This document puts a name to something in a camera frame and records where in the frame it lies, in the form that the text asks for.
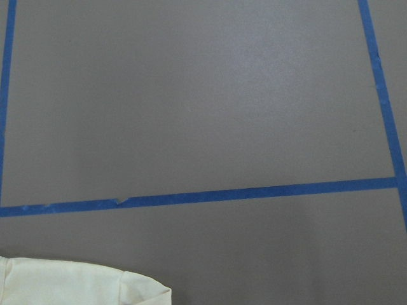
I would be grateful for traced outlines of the beige long-sleeve printed shirt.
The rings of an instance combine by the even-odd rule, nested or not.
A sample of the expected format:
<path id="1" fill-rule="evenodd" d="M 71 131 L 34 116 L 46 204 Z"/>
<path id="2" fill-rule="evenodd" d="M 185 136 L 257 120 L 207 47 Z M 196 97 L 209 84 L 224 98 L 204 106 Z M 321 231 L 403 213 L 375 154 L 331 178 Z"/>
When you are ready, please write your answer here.
<path id="1" fill-rule="evenodd" d="M 171 288 L 142 274 L 84 262 L 1 258 L 1 304 L 171 302 Z"/>

